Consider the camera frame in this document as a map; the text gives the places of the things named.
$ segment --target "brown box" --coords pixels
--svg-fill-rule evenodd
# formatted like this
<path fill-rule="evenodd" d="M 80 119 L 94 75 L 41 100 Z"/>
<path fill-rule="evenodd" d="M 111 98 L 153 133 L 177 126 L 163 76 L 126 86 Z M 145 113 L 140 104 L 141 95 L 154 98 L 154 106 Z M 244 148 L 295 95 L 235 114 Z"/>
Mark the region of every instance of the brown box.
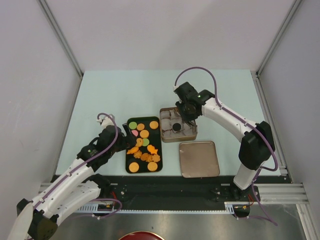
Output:
<path fill-rule="evenodd" d="M 160 113 L 163 111 L 170 111 L 172 109 L 177 109 L 176 107 L 167 107 L 167 108 L 161 108 Z M 161 139 L 164 143 L 175 143 L 175 142 L 184 142 L 184 141 L 193 141 L 196 140 L 197 134 L 198 134 L 198 127 L 196 125 L 196 122 L 194 121 L 195 126 L 192 126 L 192 132 L 194 132 L 194 135 L 190 136 L 174 136 L 174 137 L 164 137 L 161 127 L 161 117 L 160 118 L 160 134 Z"/>

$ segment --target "wall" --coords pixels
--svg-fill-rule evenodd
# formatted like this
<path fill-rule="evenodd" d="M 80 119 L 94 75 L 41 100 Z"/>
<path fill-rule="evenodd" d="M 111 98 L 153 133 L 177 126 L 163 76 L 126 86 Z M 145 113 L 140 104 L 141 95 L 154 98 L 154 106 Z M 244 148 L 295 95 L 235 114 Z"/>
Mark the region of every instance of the wall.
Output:
<path fill-rule="evenodd" d="M 305 0 L 261 75 L 289 171 L 320 215 L 320 1 Z"/>
<path fill-rule="evenodd" d="M 37 1 L 0 7 L 0 239 L 51 178 L 80 79 Z"/>
<path fill-rule="evenodd" d="M 48 0 L 84 70 L 259 67 L 293 0 Z"/>

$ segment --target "light blue table surface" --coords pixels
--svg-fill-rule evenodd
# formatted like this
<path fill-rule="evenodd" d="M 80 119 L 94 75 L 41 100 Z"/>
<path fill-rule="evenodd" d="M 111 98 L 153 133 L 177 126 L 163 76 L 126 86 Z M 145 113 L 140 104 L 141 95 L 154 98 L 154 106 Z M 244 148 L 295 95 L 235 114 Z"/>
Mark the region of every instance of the light blue table surface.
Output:
<path fill-rule="evenodd" d="M 76 158 L 81 148 L 102 131 L 96 122 L 98 113 L 113 114 L 121 126 L 132 117 L 159 116 L 161 108 L 174 107 L 178 96 L 173 85 L 180 70 L 115 70 L 86 71 L 76 99 L 67 130 L 56 174 L 62 174 Z M 264 120 L 262 109 L 249 70 L 212 70 L 217 80 L 219 99 L 247 119 L 260 123 Z M 200 92 L 214 92 L 213 81 L 206 72 L 191 70 L 179 80 L 188 81 Z M 238 153 L 240 143 L 216 122 L 199 117 L 196 120 L 196 141 L 214 141 L 220 175 L 236 175 L 241 164 Z M 179 144 L 162 143 L 163 169 L 159 172 L 132 176 L 181 176 Z M 125 151 L 116 153 L 97 173 L 128 176 L 125 170 Z M 265 166 L 273 167 L 272 159 Z M 262 171 L 261 175 L 280 175 L 279 171 Z"/>

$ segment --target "robotic arm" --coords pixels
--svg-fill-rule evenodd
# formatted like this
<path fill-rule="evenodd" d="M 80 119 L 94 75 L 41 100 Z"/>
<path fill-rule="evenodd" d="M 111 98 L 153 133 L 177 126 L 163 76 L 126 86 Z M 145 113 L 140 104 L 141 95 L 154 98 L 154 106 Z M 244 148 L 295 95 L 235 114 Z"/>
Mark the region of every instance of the robotic arm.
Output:
<path fill-rule="evenodd" d="M 127 124 L 123 124 L 126 136 L 115 126 L 113 116 L 98 120 L 104 128 L 77 154 L 71 166 L 45 191 L 32 199 L 33 216 L 28 234 L 34 240 L 47 240 L 58 226 L 74 211 L 89 201 L 110 193 L 110 182 L 95 172 L 114 153 L 132 148 L 136 138 Z M 19 213 L 29 204 L 26 199 L 17 204 Z"/>
<path fill-rule="evenodd" d="M 184 121 L 190 122 L 203 115 L 220 124 L 238 139 L 241 143 L 238 155 L 241 165 L 233 182 L 239 189 L 247 189 L 259 168 L 271 156 L 269 147 L 275 151 L 270 125 L 265 121 L 255 123 L 242 117 L 220 102 L 215 94 L 208 90 L 197 92 L 188 82 L 175 88 L 174 92 L 180 98 L 176 106 Z"/>

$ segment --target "gold rim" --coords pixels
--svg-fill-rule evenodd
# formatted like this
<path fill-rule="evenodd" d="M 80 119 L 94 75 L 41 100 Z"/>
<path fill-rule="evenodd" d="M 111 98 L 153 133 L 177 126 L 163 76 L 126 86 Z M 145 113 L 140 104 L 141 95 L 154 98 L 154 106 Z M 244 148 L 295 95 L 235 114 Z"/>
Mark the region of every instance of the gold rim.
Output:
<path fill-rule="evenodd" d="M 118 240 L 121 240 L 121 239 L 123 239 L 124 237 L 129 236 L 130 234 L 135 234 L 135 233 L 148 233 L 148 234 L 153 234 L 153 235 L 155 235 L 156 237 L 158 237 L 159 239 L 165 240 L 164 238 L 162 238 L 162 237 L 159 236 L 158 234 L 156 234 L 156 233 L 154 233 L 154 232 L 151 232 L 151 231 L 133 231 L 133 232 L 130 232 L 130 233 L 124 235 L 123 237 L 119 238 Z"/>

